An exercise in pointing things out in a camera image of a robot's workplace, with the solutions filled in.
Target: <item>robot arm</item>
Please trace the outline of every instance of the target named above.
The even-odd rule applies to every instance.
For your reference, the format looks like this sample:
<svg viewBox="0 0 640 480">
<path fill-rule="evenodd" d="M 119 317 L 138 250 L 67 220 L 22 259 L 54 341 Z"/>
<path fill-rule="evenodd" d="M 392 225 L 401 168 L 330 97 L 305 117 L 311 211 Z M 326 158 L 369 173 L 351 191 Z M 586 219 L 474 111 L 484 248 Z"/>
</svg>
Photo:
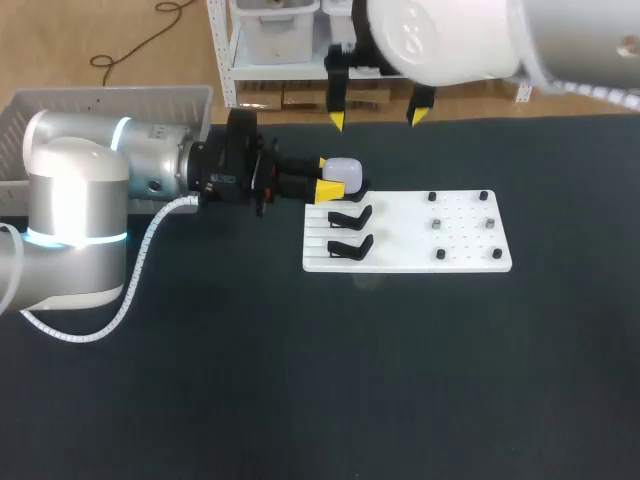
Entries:
<svg viewBox="0 0 640 480">
<path fill-rule="evenodd" d="M 253 112 L 232 111 L 226 130 L 212 130 L 205 141 L 179 125 L 38 113 L 23 143 L 29 228 L 20 254 L 15 235 L 0 232 L 0 295 L 10 294 L 8 310 L 81 309 L 118 298 L 130 198 L 171 201 L 147 232 L 135 290 L 155 227 L 174 208 L 254 202 L 262 216 L 276 196 L 319 203 L 366 189 L 357 160 L 287 158 L 275 142 L 264 143 Z M 0 314 L 3 303 L 0 297 Z"/>
<path fill-rule="evenodd" d="M 640 86 L 634 0 L 368 0 L 367 14 L 384 57 L 423 85 L 525 75 L 545 89 Z"/>
</svg>

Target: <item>black clip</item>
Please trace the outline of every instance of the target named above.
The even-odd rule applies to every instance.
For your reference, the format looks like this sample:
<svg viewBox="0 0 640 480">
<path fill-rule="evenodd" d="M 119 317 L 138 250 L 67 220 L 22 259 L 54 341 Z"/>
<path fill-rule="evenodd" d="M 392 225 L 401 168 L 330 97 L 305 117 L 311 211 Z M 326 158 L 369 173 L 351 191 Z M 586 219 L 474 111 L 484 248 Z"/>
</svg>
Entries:
<svg viewBox="0 0 640 480">
<path fill-rule="evenodd" d="M 331 224 L 331 228 L 334 228 L 335 225 L 336 227 L 349 228 L 351 230 L 356 230 L 357 232 L 359 232 L 367 224 L 369 218 L 371 218 L 372 213 L 373 207 L 371 205 L 368 205 L 367 207 L 365 207 L 358 218 L 350 217 L 349 215 L 345 215 L 344 213 L 329 212 L 328 219 L 329 223 Z"/>
<path fill-rule="evenodd" d="M 356 193 L 349 193 L 338 201 L 360 203 L 360 201 L 364 198 L 364 196 L 367 194 L 370 188 L 371 188 L 371 182 L 369 180 L 363 180 L 362 187 L 360 187 L 359 191 L 357 191 Z"/>
<path fill-rule="evenodd" d="M 373 246 L 373 235 L 369 234 L 359 247 L 331 240 L 327 242 L 327 250 L 331 258 L 348 258 L 360 262 L 365 259 Z"/>
</svg>

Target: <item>white cable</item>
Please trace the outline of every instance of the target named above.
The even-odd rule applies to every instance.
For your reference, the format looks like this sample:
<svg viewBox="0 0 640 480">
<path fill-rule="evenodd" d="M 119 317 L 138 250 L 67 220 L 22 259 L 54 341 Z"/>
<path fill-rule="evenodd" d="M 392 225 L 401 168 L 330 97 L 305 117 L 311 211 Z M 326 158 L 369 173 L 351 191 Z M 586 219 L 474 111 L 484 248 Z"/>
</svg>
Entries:
<svg viewBox="0 0 640 480">
<path fill-rule="evenodd" d="M 2 297 L 2 301 L 0 302 L 0 315 L 2 315 L 11 303 L 11 300 L 13 300 L 13 297 L 18 291 L 18 286 L 20 285 L 20 278 L 22 278 L 22 269 L 24 266 L 24 243 L 22 243 L 20 233 L 13 225 L 0 223 L 0 228 L 6 228 L 9 231 L 11 238 L 13 239 L 13 248 L 15 250 L 9 285 L 7 286 L 7 291 L 4 292 L 4 297 Z"/>
<path fill-rule="evenodd" d="M 585 97 L 604 100 L 613 105 L 628 108 L 629 110 L 640 111 L 640 97 L 631 92 L 561 81 L 554 82 L 553 86 L 567 93 L 577 93 Z"/>
<path fill-rule="evenodd" d="M 131 282 L 129 283 L 129 288 L 127 289 L 127 294 L 124 297 L 122 306 L 120 307 L 120 310 L 118 310 L 118 313 L 113 318 L 113 320 L 111 320 L 111 322 L 109 322 L 109 324 L 99 332 L 93 333 L 91 335 L 69 335 L 68 333 L 59 332 L 58 330 L 55 330 L 49 327 L 48 325 L 45 325 L 36 317 L 34 317 L 33 314 L 29 311 L 22 310 L 21 312 L 22 315 L 24 315 L 25 318 L 29 320 L 36 328 L 40 329 L 47 335 L 55 337 L 58 340 L 62 340 L 64 342 L 89 343 L 89 342 L 95 342 L 97 340 L 100 340 L 106 337 L 107 335 L 109 335 L 111 332 L 115 330 L 115 328 L 120 324 L 120 322 L 122 322 L 122 320 L 124 319 L 124 316 L 127 314 L 127 311 L 129 310 L 129 306 L 133 301 L 133 296 L 136 293 L 136 288 L 138 287 L 138 281 L 140 280 L 142 266 L 147 256 L 147 251 L 149 250 L 149 244 L 151 243 L 151 239 L 153 238 L 153 235 L 156 233 L 156 229 L 158 228 L 158 225 L 160 225 L 160 222 L 162 222 L 162 220 L 167 215 L 169 215 L 169 213 L 171 213 L 173 210 L 175 210 L 176 208 L 180 208 L 188 205 L 197 206 L 198 197 L 183 197 L 183 198 L 174 200 L 173 202 L 165 205 L 165 207 L 162 210 L 160 210 L 157 213 L 157 215 L 153 218 L 153 220 L 151 221 L 151 225 L 149 225 L 149 228 L 147 228 L 147 232 L 144 234 L 144 238 L 142 239 L 142 245 L 140 245 L 140 250 L 138 252 L 138 259 L 136 260 L 136 265 L 133 269 L 133 275 L 131 276 Z"/>
</svg>

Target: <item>white plastic crate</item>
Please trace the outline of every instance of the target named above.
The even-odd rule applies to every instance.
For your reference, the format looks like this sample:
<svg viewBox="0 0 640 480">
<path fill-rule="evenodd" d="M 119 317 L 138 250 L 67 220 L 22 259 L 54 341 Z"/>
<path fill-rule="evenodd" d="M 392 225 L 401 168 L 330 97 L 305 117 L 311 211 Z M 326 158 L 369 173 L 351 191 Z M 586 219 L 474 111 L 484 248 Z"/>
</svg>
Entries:
<svg viewBox="0 0 640 480">
<path fill-rule="evenodd" d="M 320 0 L 231 0 L 256 65 L 311 61 L 319 8 Z"/>
<path fill-rule="evenodd" d="M 329 15 L 331 22 L 331 42 L 341 43 L 353 48 L 356 44 L 356 31 L 351 19 L 353 0 L 322 0 L 322 10 Z"/>
</svg>

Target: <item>white pegboard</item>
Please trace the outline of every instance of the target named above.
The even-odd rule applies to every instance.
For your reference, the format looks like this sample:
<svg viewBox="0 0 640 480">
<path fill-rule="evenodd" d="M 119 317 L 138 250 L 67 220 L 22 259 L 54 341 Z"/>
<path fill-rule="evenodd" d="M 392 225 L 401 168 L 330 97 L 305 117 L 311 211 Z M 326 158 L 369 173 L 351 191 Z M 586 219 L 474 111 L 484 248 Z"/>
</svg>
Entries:
<svg viewBox="0 0 640 480">
<path fill-rule="evenodd" d="M 308 205 L 302 263 L 307 272 L 338 273 L 481 273 L 508 272 L 512 261 L 494 192 L 369 192 L 360 203 Z M 365 228 L 332 228 L 329 212 L 359 217 L 371 205 Z M 434 220 L 440 227 L 434 228 Z M 493 220 L 493 228 L 487 222 Z M 332 258 L 331 240 L 358 247 L 367 235 L 374 243 L 366 258 Z M 494 258 L 499 249 L 500 258 Z M 444 250 L 443 259 L 438 251 Z"/>
</svg>

